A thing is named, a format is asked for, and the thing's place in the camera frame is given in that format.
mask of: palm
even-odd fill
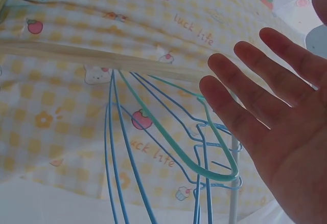
[[[327,186],[327,60],[273,29],[263,29],[260,36],[303,79],[319,89],[315,91],[246,42],[238,43],[235,53],[280,99],[252,82],[220,54],[211,56],[208,65],[246,109],[214,77],[204,77],[200,88],[213,110],[246,147],[280,205],[299,223],[311,223],[313,216],[324,213],[327,206],[326,192],[321,192]],[[314,209],[303,211],[308,203]]]

